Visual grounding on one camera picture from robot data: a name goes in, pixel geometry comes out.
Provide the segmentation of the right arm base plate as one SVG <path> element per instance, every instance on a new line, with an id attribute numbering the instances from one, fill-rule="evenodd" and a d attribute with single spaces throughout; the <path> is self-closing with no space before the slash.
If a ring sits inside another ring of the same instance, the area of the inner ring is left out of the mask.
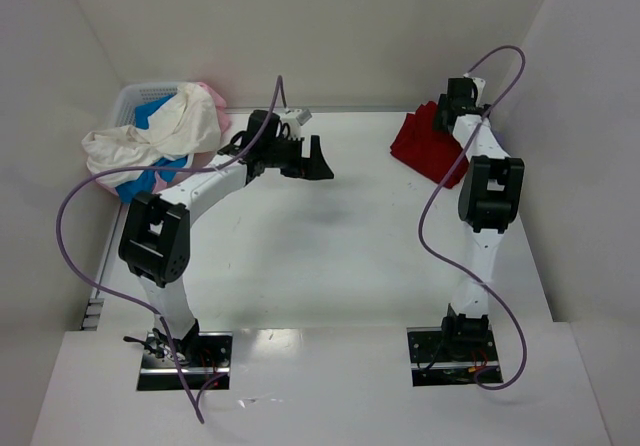
<path id="1" fill-rule="evenodd" d="M 445 346 L 440 328 L 408 328 L 407 343 L 414 387 L 503 383 L 492 331 L 483 343 Z"/>

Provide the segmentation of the red t shirt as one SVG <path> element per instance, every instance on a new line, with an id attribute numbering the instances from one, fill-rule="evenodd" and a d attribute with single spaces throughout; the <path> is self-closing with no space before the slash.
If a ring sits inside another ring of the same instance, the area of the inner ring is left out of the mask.
<path id="1" fill-rule="evenodd" d="M 422 104 L 414 113 L 407 113 L 390 154 L 424 177 L 440 183 L 454 164 L 462 147 L 446 133 L 436 131 L 433 121 L 437 104 Z"/>

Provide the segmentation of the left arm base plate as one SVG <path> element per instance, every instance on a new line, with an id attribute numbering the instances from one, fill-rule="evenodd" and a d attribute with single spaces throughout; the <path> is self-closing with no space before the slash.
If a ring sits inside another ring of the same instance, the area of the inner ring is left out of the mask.
<path id="1" fill-rule="evenodd" d="M 192 391 L 199 390 L 214 378 L 210 389 L 228 390 L 233 336 L 230 332 L 201 332 L 200 349 L 181 364 L 186 382 Z M 182 389 L 168 346 L 161 346 L 154 334 L 147 334 L 138 374 L 136 390 L 142 392 L 176 391 Z"/>

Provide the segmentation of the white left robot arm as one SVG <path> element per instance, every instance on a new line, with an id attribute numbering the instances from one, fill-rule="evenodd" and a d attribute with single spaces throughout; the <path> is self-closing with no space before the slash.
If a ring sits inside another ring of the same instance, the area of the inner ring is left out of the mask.
<path id="1" fill-rule="evenodd" d="M 211 158 L 205 172 L 158 194 L 141 192 L 132 200 L 119 256 L 146 293 L 154 310 L 155 347 L 167 357 L 187 365 L 202 348 L 182 279 L 190 260 L 191 228 L 198 218 L 269 168 L 294 179 L 333 178 L 318 136 L 310 137 L 310 153 L 303 153 L 301 128 L 310 117 L 306 109 L 281 115 L 255 110 L 246 129 Z"/>

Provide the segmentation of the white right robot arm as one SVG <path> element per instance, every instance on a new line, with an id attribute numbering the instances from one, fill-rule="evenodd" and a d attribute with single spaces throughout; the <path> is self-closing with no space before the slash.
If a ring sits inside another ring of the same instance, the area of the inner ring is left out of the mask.
<path id="1" fill-rule="evenodd" d="M 515 220 L 525 166 L 499 144 L 490 121 L 481 115 L 485 81 L 464 75 L 451 78 L 440 95 L 434 129 L 450 134 L 465 150 L 468 169 L 458 201 L 458 215 L 466 224 L 465 268 L 471 273 L 456 287 L 442 321 L 444 351 L 467 361 L 489 337 L 489 293 L 499 245 Z"/>

